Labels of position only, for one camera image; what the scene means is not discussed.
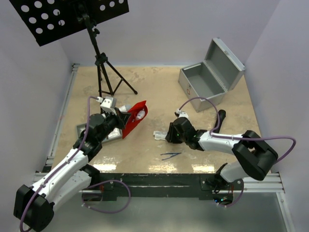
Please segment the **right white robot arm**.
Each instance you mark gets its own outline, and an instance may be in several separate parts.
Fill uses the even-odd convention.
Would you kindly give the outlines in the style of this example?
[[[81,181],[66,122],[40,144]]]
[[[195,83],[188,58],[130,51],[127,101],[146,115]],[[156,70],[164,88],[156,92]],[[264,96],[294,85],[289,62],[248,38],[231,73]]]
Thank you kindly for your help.
[[[234,181],[246,177],[264,180],[279,157],[277,152],[252,130],[237,135],[196,130],[185,117],[179,117],[170,123],[165,140],[173,144],[185,143],[193,150],[219,151],[236,157],[237,161],[223,164],[214,177],[206,181],[216,192],[225,190]]]

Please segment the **red first aid pouch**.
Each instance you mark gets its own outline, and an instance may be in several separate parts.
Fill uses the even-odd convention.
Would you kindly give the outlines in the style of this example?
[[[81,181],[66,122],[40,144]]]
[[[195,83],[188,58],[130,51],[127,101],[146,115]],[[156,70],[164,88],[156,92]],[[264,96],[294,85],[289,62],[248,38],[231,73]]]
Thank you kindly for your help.
[[[131,107],[129,113],[131,113],[131,117],[129,118],[126,127],[122,129],[122,139],[127,137],[136,127],[137,125],[147,116],[148,108],[146,105],[146,100],[136,103]],[[146,112],[145,117],[142,120],[135,121],[134,115],[138,113],[140,110],[144,110]]]

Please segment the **grey compartment tray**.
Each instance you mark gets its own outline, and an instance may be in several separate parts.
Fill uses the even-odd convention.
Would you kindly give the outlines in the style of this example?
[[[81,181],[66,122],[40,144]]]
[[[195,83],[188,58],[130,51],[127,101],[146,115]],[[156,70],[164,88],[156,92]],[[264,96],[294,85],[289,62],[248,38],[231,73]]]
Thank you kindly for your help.
[[[76,125],[76,134],[77,138],[80,137],[81,133],[85,130],[86,124],[78,124]],[[118,128],[115,128],[103,141],[102,143],[110,142],[112,140],[117,140],[122,138],[122,131]]]

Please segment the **white wipe sachet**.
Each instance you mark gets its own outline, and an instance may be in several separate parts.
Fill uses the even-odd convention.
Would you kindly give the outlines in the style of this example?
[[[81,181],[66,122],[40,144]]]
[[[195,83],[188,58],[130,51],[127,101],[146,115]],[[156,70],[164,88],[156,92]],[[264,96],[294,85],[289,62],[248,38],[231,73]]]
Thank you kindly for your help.
[[[168,133],[164,132],[164,131],[154,131],[153,132],[153,136],[154,136],[155,140],[163,140],[163,141],[165,141],[167,134]]]

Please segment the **blue plastic tweezers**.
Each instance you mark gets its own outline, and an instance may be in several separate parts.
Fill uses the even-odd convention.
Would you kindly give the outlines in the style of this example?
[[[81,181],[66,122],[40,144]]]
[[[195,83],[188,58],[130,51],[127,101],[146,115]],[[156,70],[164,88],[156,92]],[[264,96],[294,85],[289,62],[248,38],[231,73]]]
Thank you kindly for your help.
[[[162,160],[168,160],[168,159],[170,159],[174,156],[177,156],[179,154],[181,154],[181,152],[169,152],[169,153],[163,153],[163,154],[161,154],[161,156],[167,156],[166,158],[163,158]]]

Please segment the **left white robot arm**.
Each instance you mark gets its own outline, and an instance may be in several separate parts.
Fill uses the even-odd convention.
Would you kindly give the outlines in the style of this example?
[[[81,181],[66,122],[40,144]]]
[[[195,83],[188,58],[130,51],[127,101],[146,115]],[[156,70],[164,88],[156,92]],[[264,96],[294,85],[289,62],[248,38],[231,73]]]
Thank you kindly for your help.
[[[57,206],[75,192],[99,186],[99,170],[88,163],[115,128],[125,129],[130,116],[129,112],[118,108],[109,113],[88,115],[85,130],[66,157],[42,179],[17,190],[14,216],[20,219],[20,231],[24,231],[24,225],[36,232],[44,230],[54,217]]]

